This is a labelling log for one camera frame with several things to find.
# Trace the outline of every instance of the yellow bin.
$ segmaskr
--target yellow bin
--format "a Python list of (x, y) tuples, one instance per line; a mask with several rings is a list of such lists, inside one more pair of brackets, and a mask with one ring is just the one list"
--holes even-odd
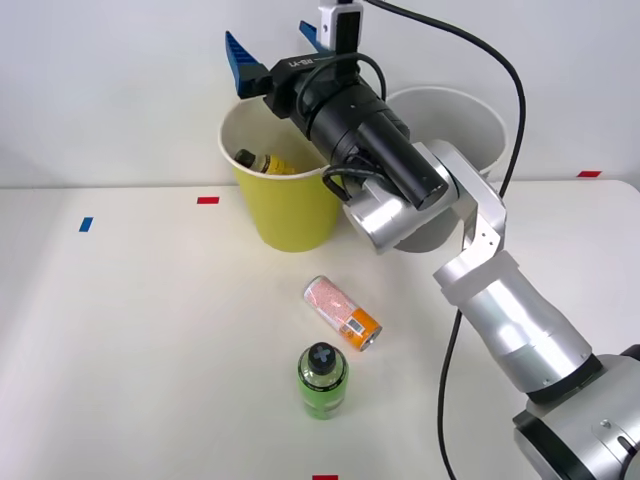
[[(304, 252), (331, 236), (340, 200), (322, 183), (326, 161), (290, 120), (276, 117), (262, 98), (244, 100), (225, 117), (218, 141), (267, 245)], [(276, 155), (303, 173), (253, 172), (233, 159), (243, 148), (256, 155)]]

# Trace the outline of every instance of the black cable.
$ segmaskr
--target black cable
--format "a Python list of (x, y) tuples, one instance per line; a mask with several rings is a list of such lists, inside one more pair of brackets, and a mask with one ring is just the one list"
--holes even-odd
[(380, 82), (380, 98), (382, 99), (382, 101), (385, 101), (387, 99), (387, 80), (384, 77), (384, 72), (382, 71), (382, 68), (380, 68), (380, 65), (378, 65), (378, 62), (376, 62), (373, 58), (369, 57), (368, 55), (365, 55), (364, 53), (360, 53), (360, 52), (345, 53), (344, 55), (337, 55), (335, 57), (332, 57), (322, 65), (319, 65), (304, 80), (304, 82), (302, 83), (302, 86), (300, 87), (300, 91), (298, 92), (298, 96), (296, 97), (296, 111), (298, 112), (298, 115), (300, 115), (301, 118), (305, 117), (305, 112), (303, 112), (304, 94), (306, 93), (311, 83), (316, 78), (318, 78), (318, 76), (322, 72), (324, 72), (327, 68), (331, 67), (332, 65), (335, 65), (336, 63), (342, 62), (343, 60), (360, 60), (361, 62), (365, 62), (369, 64), (371, 68), (373, 68), (373, 70), (376, 72), (376, 75), (378, 75), (378, 81)]
[(440, 456), (442, 457), (444, 468), (447, 469), (447, 473), (451, 480), (456, 480), (456, 476), (453, 473), (451, 462), (449, 462), (449, 455), (447, 454), (447, 446), (444, 443), (444, 395), (446, 392), (445, 387), (447, 385), (447, 377), (449, 376), (449, 367), (451, 366), (451, 358), (453, 357), (453, 349), (456, 346), (456, 340), (458, 339), (458, 332), (460, 331), (461, 324), (462, 312), (458, 310), (456, 312), (456, 318), (453, 321), (453, 328), (451, 329), (447, 352), (444, 354), (444, 360), (442, 361), (442, 370), (440, 371), (440, 388), (438, 388), (438, 421), (436, 425), (438, 432), (438, 446), (440, 447)]
[[(340, 175), (342, 177), (342, 187), (340, 187), (336, 182), (333, 181), (332, 177)], [(381, 180), (384, 183), (388, 183), (389, 179), (387, 176), (380, 172), (377, 168), (367, 167), (367, 166), (346, 166), (346, 165), (333, 165), (328, 167), (322, 173), (322, 181), (324, 184), (331, 190), (341, 201), (348, 202), (351, 199), (351, 195), (347, 191), (347, 186), (344, 183), (345, 176), (356, 177), (356, 178), (371, 178), (375, 177), (378, 180)]]
[[(442, 22), (440, 20), (436, 20), (435, 18), (427, 17), (424, 15), (420, 15), (418, 13), (412, 12), (410, 10), (405, 10), (404, 8), (400, 8), (396, 5), (392, 5), (390, 3), (386, 3), (382, 0), (364, 0), (367, 3), (370, 3), (373, 6), (381, 8), (391, 13), (395, 13), (396, 15), (400, 15), (405, 18), (409, 18), (411, 20), (415, 20), (417, 22), (423, 23), (425, 25), (429, 25), (430, 27), (437, 28), (439, 30), (444, 30), (445, 32), (449, 32), (467, 42), (472, 43), (476, 47), (484, 50), (486, 53), (491, 55), (495, 60), (502, 65), (505, 70), (509, 73), (509, 76), (513, 80), (513, 83), (516, 87), (516, 92), (518, 94), (518, 107), (519, 107), (519, 116), (518, 116), (518, 131), (516, 133), (516, 139), (513, 144), (513, 152), (511, 153), (511, 159), (509, 160), (509, 166), (507, 167), (507, 171), (504, 176), (504, 180), (502, 182), (502, 186), (500, 187), (500, 197), (504, 197), (505, 193), (507, 193), (507, 188), (509, 188), (509, 183), (511, 182), (511, 177), (513, 176), (513, 171), (516, 167), (516, 162), (518, 160), (518, 155), (520, 154), (520, 147), (522, 146), (522, 139), (524, 137), (524, 127), (527, 118), (527, 102), (525, 99), (524, 86), (522, 85), (522, 81), (520, 80), (520, 76), (518, 72), (514, 68), (513, 65), (495, 48), (489, 45), (484, 40), (479, 39), (475, 35), (472, 35), (469, 32), (462, 30), (461, 28), (455, 27), (448, 23)], [(458, 339), (458, 333), (460, 331), (460, 325), (462, 324), (462, 312), (458, 310), (456, 312), (455, 320), (453, 321), (453, 328), (451, 330), (451, 336), (449, 338), (449, 344), (447, 345), (447, 351), (444, 356), (444, 360), (442, 362), (442, 370), (440, 372), (440, 385), (438, 388), (438, 408), (437, 408), (437, 433), (438, 433), (438, 445), (440, 447), (440, 455), (442, 456), (442, 461), (444, 466), (449, 474), (449, 478), (451, 480), (456, 480), (456, 476), (453, 473), (453, 468), (451, 467), (451, 462), (449, 461), (449, 455), (447, 454), (447, 448), (444, 440), (444, 400), (445, 400), (445, 392), (447, 386), (447, 377), (449, 375), (449, 367), (451, 366), (451, 358), (453, 357), (453, 350), (456, 345), (456, 341)]]

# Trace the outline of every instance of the green bottle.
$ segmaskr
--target green bottle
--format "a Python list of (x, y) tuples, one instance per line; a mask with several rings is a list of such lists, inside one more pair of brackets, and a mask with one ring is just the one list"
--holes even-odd
[(320, 342), (307, 348), (298, 362), (298, 386), (307, 413), (327, 420), (344, 400), (349, 378), (347, 359), (337, 348)]

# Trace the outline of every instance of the black bottle cap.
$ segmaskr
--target black bottle cap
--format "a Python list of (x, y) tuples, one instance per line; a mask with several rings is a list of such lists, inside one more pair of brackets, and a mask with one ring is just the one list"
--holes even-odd
[(245, 150), (244, 148), (236, 153), (234, 160), (238, 162), (240, 165), (246, 168), (251, 168), (253, 162), (256, 161), (256, 156), (251, 153), (249, 150)]
[(327, 375), (336, 367), (336, 349), (328, 343), (316, 343), (309, 349), (309, 368), (316, 375)]

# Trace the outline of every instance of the orange label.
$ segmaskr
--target orange label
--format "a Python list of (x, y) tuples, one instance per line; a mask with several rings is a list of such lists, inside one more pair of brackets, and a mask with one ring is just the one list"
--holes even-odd
[(358, 350), (362, 350), (369, 337), (379, 331), (380, 328), (380, 324), (371, 315), (358, 308), (342, 325), (340, 335)]

